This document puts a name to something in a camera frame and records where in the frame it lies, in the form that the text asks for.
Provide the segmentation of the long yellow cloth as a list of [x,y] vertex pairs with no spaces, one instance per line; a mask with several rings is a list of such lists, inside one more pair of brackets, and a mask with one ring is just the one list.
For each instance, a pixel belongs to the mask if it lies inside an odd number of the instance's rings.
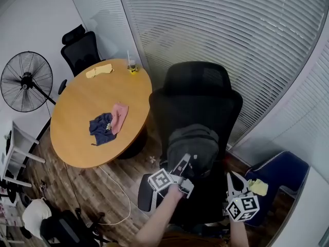
[[97,66],[86,72],[86,77],[88,79],[93,78],[99,74],[110,74],[113,71],[113,67],[111,64],[106,64],[102,66]]

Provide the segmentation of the white desk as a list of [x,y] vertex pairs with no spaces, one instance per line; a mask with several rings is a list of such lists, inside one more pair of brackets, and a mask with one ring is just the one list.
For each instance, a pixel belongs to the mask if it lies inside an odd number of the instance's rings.
[[329,227],[329,183],[308,170],[287,217],[267,247],[319,247]]

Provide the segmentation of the black mesh office chair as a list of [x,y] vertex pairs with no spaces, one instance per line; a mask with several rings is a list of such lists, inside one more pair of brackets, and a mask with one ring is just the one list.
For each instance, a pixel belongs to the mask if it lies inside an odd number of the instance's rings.
[[61,55],[74,77],[102,61],[97,49],[95,33],[86,32],[82,24],[63,35],[62,44],[64,46],[61,49]]

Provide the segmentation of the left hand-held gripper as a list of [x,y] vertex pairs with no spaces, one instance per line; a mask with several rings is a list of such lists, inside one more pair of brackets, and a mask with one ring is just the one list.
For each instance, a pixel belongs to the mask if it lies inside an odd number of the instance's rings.
[[191,155],[186,153],[170,173],[167,173],[164,169],[158,170],[148,177],[148,184],[156,193],[160,193],[170,185],[176,184],[178,189],[186,194],[188,199],[194,189],[194,185],[189,179],[181,177],[181,174],[189,164],[190,158]]

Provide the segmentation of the round wooden table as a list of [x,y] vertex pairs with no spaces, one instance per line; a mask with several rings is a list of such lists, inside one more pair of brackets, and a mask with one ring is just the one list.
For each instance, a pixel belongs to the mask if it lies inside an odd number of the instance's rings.
[[[111,64],[110,74],[88,79],[86,72]],[[72,79],[56,101],[50,123],[52,146],[58,157],[73,167],[93,168],[116,159],[139,137],[150,111],[152,84],[140,67],[131,74],[126,59],[111,59],[90,66]],[[129,106],[127,117],[117,137],[104,145],[93,146],[89,122],[111,112],[113,105]]]

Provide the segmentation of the small yellow cloth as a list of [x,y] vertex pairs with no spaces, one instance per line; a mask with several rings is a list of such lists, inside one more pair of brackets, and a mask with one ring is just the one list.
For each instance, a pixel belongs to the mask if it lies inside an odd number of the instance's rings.
[[263,182],[260,179],[256,179],[256,180],[252,180],[249,179],[248,180],[248,185],[249,185],[249,189],[260,196],[266,196],[267,195],[267,191],[268,191],[268,184]]

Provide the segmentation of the white printed boxes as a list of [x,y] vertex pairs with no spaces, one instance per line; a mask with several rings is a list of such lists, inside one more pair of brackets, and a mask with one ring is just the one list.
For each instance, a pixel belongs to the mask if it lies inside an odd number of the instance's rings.
[[16,208],[19,194],[7,192],[7,189],[0,187],[0,224],[7,226],[22,227],[23,222]]

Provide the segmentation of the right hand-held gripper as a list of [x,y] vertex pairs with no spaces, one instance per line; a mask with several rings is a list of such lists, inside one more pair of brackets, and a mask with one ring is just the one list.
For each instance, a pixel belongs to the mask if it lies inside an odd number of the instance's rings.
[[[238,173],[227,173],[227,197],[233,198],[234,192],[248,193],[248,181]],[[233,198],[226,207],[226,212],[233,222],[251,220],[260,210],[258,197],[252,192],[249,195]]]

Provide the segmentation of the black standing fan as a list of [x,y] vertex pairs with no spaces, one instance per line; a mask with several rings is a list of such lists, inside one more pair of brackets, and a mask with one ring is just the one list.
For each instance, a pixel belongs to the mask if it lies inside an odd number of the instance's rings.
[[31,112],[50,97],[53,73],[48,61],[34,51],[24,51],[12,57],[0,76],[0,91],[5,103],[17,112]]

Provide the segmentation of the pink cloth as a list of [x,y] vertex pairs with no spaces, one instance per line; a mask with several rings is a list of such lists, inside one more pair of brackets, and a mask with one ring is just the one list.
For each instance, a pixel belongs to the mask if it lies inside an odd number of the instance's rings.
[[123,126],[123,123],[126,119],[126,116],[129,111],[129,106],[122,104],[122,103],[116,103],[113,106],[112,109],[112,121],[111,121],[111,131],[114,135],[118,134]]

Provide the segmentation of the grey backpack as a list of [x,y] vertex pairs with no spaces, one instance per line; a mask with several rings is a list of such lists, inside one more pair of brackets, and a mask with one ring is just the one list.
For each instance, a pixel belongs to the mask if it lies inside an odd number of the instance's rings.
[[201,124],[176,129],[168,139],[167,170],[174,172],[183,156],[189,154],[191,157],[183,176],[190,179],[205,178],[210,174],[218,152],[218,135],[215,131]]

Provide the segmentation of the clear cup with straw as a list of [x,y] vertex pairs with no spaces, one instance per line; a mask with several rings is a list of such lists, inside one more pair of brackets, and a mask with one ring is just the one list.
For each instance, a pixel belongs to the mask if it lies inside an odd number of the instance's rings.
[[127,69],[131,74],[136,74],[139,72],[139,66],[136,58],[130,54],[129,50],[127,50]]

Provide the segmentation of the dark blue cloth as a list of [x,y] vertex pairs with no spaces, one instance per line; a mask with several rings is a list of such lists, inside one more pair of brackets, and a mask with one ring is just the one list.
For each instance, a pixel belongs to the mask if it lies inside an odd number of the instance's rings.
[[90,135],[96,140],[93,146],[106,144],[116,138],[116,134],[112,133],[112,119],[111,113],[103,113],[89,122]]

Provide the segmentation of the black high-back office chair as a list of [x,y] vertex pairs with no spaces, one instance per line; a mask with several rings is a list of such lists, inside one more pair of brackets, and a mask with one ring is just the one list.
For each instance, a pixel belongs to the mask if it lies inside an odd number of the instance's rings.
[[203,61],[176,63],[168,69],[163,87],[150,95],[149,103],[161,141],[159,166],[167,172],[168,139],[176,129],[201,124],[218,135],[219,152],[210,174],[190,179],[182,173],[194,189],[188,199],[184,195],[179,201],[170,223],[191,227],[222,221],[227,191],[226,146],[243,105],[226,69]]

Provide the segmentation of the person's left forearm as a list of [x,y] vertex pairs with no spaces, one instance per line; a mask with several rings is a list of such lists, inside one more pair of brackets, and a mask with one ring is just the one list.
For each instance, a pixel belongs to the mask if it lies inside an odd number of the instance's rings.
[[151,218],[135,235],[130,247],[158,247],[182,197],[178,185],[171,185]]

